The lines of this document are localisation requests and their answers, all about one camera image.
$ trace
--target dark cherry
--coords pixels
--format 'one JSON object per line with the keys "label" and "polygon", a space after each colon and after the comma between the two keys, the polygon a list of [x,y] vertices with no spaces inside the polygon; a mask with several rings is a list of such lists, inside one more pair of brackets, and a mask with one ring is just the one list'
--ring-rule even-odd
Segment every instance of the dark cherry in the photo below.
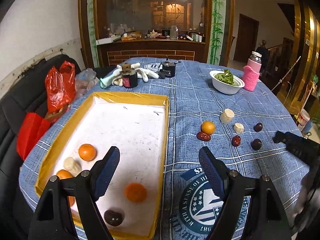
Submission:
{"label": "dark cherry", "polygon": [[231,144],[234,146],[234,147],[238,147],[241,143],[241,137],[239,135],[236,135],[232,138],[232,141],[231,141]]}
{"label": "dark cherry", "polygon": [[255,151],[260,150],[260,148],[262,147],[262,141],[260,141],[259,139],[254,139],[251,142],[251,147],[252,149],[254,149]]}
{"label": "dark cherry", "polygon": [[111,226],[117,227],[122,224],[123,217],[122,214],[119,212],[115,212],[111,209],[107,210],[104,213],[104,220]]}
{"label": "dark cherry", "polygon": [[253,129],[256,131],[256,132],[260,132],[263,128],[263,125],[262,123],[258,122],[254,127]]}

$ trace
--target glass window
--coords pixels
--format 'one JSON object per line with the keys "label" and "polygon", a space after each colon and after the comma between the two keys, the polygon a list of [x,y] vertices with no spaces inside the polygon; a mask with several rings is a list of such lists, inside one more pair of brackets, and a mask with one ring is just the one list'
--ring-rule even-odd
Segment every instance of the glass window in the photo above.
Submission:
{"label": "glass window", "polygon": [[107,0],[112,33],[170,29],[203,32],[205,0]]}

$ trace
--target red date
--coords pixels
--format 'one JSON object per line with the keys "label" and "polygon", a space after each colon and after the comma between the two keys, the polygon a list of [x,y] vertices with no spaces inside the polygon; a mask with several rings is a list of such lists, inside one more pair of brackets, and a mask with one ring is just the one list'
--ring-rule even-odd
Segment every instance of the red date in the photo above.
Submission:
{"label": "red date", "polygon": [[234,147],[238,147],[241,143],[241,137],[239,135],[236,135],[232,138],[232,141],[231,141],[231,144],[234,146]]}
{"label": "red date", "polygon": [[209,134],[204,133],[204,132],[198,132],[197,138],[199,140],[202,140],[202,141],[205,141],[205,142],[208,142],[208,141],[211,140],[211,136]]}

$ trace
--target orange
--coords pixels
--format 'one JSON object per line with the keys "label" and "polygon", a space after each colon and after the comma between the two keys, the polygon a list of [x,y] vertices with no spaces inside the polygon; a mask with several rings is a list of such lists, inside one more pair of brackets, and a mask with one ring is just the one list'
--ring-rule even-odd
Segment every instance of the orange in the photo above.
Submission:
{"label": "orange", "polygon": [[96,155],[97,151],[91,144],[83,144],[79,148],[79,156],[84,161],[92,161]]}
{"label": "orange", "polygon": [[[58,172],[57,172],[57,176],[59,177],[59,179],[69,179],[69,178],[73,178],[72,174],[71,174],[69,171],[66,171],[66,170],[60,170],[60,171],[58,171]],[[75,197],[68,196],[68,199],[69,199],[70,206],[73,206],[73,204],[74,204],[75,201],[76,201],[76,198],[75,198]]]}
{"label": "orange", "polygon": [[130,201],[140,203],[147,198],[147,189],[140,183],[130,183],[124,189],[124,194]]}
{"label": "orange", "polygon": [[72,174],[69,171],[66,170],[60,170],[57,172],[57,176],[59,177],[59,179],[69,179],[72,178]]}
{"label": "orange", "polygon": [[201,130],[202,132],[211,135],[216,130],[216,126],[214,125],[213,122],[204,121],[201,125]]}

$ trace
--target metal screw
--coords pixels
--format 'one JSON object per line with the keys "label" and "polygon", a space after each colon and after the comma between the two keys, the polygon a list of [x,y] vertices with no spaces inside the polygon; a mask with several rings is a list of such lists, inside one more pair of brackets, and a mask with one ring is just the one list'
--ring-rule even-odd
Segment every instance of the metal screw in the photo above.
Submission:
{"label": "metal screw", "polygon": [[269,181],[270,180],[270,177],[268,175],[262,175],[262,179],[264,181]]}
{"label": "metal screw", "polygon": [[90,171],[82,171],[81,172],[82,177],[87,177],[87,176],[89,176],[89,174],[90,174]]}
{"label": "metal screw", "polygon": [[236,177],[236,176],[238,176],[238,171],[236,171],[236,170],[231,170],[231,171],[229,171],[229,175],[230,176],[232,176],[232,177]]}
{"label": "metal screw", "polygon": [[50,181],[51,182],[55,182],[57,180],[57,178],[58,177],[56,175],[53,175],[53,176],[50,177]]}

